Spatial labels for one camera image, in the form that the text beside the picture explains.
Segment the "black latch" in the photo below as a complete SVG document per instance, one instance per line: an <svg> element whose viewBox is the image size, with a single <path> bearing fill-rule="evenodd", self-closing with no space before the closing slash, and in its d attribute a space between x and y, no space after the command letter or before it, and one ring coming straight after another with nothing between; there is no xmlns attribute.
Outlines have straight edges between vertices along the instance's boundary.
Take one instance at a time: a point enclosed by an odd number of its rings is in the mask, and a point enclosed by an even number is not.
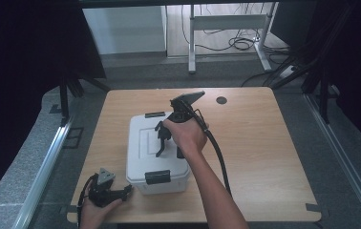
<svg viewBox="0 0 361 229"><path fill-rule="evenodd" d="M145 173L145 181L147 184L159 184L159 183L169 183L171 182L171 171L162 170L156 172Z"/></svg>
<svg viewBox="0 0 361 229"><path fill-rule="evenodd" d="M145 118L158 117L158 116L166 116L166 114L165 114L165 112L157 112L157 113L147 113L147 114L145 114Z"/></svg>

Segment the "forearm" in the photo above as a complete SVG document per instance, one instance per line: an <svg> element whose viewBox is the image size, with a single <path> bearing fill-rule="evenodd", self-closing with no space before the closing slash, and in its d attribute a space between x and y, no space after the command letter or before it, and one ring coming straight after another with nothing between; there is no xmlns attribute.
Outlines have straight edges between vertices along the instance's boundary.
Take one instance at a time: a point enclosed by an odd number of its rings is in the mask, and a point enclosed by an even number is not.
<svg viewBox="0 0 361 229"><path fill-rule="evenodd" d="M200 152L188 158L202 196L204 212L210 229L248 228L238 206L225 190Z"/></svg>

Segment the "metal frame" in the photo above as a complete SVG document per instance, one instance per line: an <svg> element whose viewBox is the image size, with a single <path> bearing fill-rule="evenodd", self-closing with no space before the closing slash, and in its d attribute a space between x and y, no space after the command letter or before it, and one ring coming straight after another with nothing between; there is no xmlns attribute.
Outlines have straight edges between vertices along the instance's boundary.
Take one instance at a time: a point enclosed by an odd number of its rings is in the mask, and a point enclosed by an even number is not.
<svg viewBox="0 0 361 229"><path fill-rule="evenodd" d="M50 174L53 171L53 166L55 165L56 160L58 159L59 152L61 151L62 145L65 138L70 131L71 124L74 121L74 113L76 108L76 102L74 101L72 115L68 118L68 121L65 125L61 125L53 139L53 142L50 146L49 151L46 154L46 157L43 160L43 163L37 173L37 176L34 179L32 187L23 203L22 208L20 209L19 214L17 215L16 221L14 222L12 228L27 228L32 220L35 208L37 207L38 201L43 195L44 189L46 187L47 181L50 177Z"/></svg>
<svg viewBox="0 0 361 229"><path fill-rule="evenodd" d="M272 2L270 11L266 14L253 15L219 15L195 16L194 5L190 5L190 42L189 42L189 73L196 72L195 31L203 30L239 30L263 29L261 39L254 43L255 50L261 60L265 72L272 71L264 53L264 42L273 17L275 2Z"/></svg>
<svg viewBox="0 0 361 229"><path fill-rule="evenodd" d="M305 94L304 97L318 125L320 126L321 131L329 142L332 151L334 152L339 164L341 165L342 170L347 176L347 179L350 182L353 191L358 196L361 202L361 177L356 172L353 164L350 162L347 153L345 152L344 148L342 147L330 125L326 123L323 117L321 117L318 113L318 105L317 102L314 100L313 96Z"/></svg>
<svg viewBox="0 0 361 229"><path fill-rule="evenodd" d="M280 0L279 2L292 2L297 0ZM79 1L38 1L41 5L50 8L123 8L123 7L148 7L148 6L178 6L191 4L234 4L235 0L79 0ZM264 3L271 1L250 0L249 3Z"/></svg>

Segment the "power strip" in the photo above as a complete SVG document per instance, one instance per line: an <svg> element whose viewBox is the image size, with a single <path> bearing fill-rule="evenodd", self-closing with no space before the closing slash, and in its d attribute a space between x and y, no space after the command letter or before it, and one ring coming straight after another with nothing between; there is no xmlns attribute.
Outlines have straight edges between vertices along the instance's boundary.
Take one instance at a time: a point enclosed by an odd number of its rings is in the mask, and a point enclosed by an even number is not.
<svg viewBox="0 0 361 229"><path fill-rule="evenodd" d="M290 65L279 75L279 77L286 78L289 75L291 75L292 73L294 73L294 71L296 71L296 70L297 70L297 67Z"/></svg>

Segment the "wooden table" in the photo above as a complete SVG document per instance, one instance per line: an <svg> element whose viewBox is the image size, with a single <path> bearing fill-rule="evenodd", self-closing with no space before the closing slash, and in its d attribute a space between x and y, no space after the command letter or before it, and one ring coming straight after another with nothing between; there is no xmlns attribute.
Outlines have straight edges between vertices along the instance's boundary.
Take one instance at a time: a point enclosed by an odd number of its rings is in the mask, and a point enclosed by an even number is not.
<svg viewBox="0 0 361 229"><path fill-rule="evenodd" d="M223 152L233 198L247 221L316 221L321 214L307 210L317 204L291 141L272 90L269 88L211 88L110 91L97 122L71 204L76 205L86 180L103 167L116 174L113 190L128 185L127 141L130 118L145 113L171 112L169 100L192 92L206 94L193 104ZM227 99L224 105L216 102ZM213 146L203 150L223 180ZM76 222L76 213L68 213ZM192 175L185 192L142 195L134 188L109 222L206 222L202 200Z"/></svg>

